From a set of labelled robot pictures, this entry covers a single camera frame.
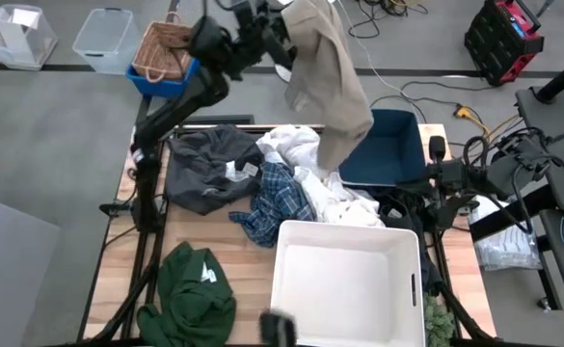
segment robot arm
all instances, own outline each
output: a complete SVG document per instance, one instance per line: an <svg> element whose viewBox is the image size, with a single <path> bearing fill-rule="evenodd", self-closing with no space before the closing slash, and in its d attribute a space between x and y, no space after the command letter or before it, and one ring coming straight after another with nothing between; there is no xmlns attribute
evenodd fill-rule
<svg viewBox="0 0 564 347"><path fill-rule="evenodd" d="M212 106L228 95L228 82L242 80L241 72L260 62L268 53L276 64L291 68L290 55L283 48L288 34L280 10L271 9L265 0L258 0L255 13L248 0L229 9L239 24L238 37L217 21L203 15L192 28L189 54L198 59L201 69L186 91L178 99L169 101L159 110L137 124L132 152L136 164L147 157L159 139L181 124L201 107Z"/></svg>

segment white box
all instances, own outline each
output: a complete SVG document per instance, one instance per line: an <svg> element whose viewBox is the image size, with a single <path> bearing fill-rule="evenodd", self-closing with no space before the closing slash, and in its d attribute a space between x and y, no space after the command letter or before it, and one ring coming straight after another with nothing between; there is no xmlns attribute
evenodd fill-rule
<svg viewBox="0 0 564 347"><path fill-rule="evenodd" d="M96 72L124 75L141 38L131 11L95 9L87 16L71 48Z"/></svg>
<svg viewBox="0 0 564 347"><path fill-rule="evenodd" d="M424 347L418 239L411 230L286 221L271 308L298 344Z"/></svg>
<svg viewBox="0 0 564 347"><path fill-rule="evenodd" d="M0 63L6 67L40 69L57 40L40 8L27 5L1 6Z"/></svg>

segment blue bin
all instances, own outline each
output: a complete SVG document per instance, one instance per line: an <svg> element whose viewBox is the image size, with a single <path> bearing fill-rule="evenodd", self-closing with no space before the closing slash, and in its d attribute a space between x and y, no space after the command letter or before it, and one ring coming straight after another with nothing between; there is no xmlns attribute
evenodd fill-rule
<svg viewBox="0 0 564 347"><path fill-rule="evenodd" d="M187 71L185 71L185 77L181 81L162 80L159 83L150 83L147 81L146 77L139 75L132 65L127 68L125 76L134 82L138 92L143 95L161 96L172 99L183 93L190 76L196 73L200 67L201 63L196 59L192 59L187 67Z"/></svg>
<svg viewBox="0 0 564 347"><path fill-rule="evenodd" d="M344 184L392 186L425 174L425 157L415 114L372 110L374 125L339 166Z"/></svg>

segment wooden table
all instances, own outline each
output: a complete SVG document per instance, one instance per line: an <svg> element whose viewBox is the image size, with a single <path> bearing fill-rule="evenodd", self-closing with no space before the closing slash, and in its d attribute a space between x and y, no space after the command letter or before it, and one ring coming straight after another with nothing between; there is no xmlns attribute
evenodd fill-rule
<svg viewBox="0 0 564 347"><path fill-rule="evenodd" d="M427 153L429 137L443 136L444 127L441 124L421 124L419 128L424 152ZM167 164L167 161L168 153L165 152L164 165ZM125 170L130 167L132 164L128 158ZM164 166L157 187L158 192L163 190L165 174ZM118 199L127 199L132 190L133 181L124 174L118 191ZM237 301L236 319L228 340L228 343L233 344L260 342L258 316L269 307L271 300L275 249L256 246L247 238L240 225L228 220L230 211L249 212L249 210L249 199L238 200L204 217L171 205L168 210L162 251L162 257L165 257L180 242L188 241L196 249L209 248L215 253L224 268ZM456 225L467 227L465 221L461 219L456 220ZM131 226L130 217L115 219L110 225L108 239ZM113 243L103 253L85 328L85 337L97 334L125 299L137 244L138 233L134 231ZM494 322L470 234L450 229L444 235L443 244L455 295L479 326L488 334L495 335Z"/></svg>

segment blue plaid shirt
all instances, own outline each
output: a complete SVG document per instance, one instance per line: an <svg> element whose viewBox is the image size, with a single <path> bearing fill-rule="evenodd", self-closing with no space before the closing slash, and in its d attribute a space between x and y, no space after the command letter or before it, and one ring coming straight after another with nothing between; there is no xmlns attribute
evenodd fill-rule
<svg viewBox="0 0 564 347"><path fill-rule="evenodd" d="M260 191L252 198L251 213L230 212L230 220L240 224L250 240L261 247L273 247L285 220L315 221L301 186L292 179L284 164L260 165Z"/></svg>

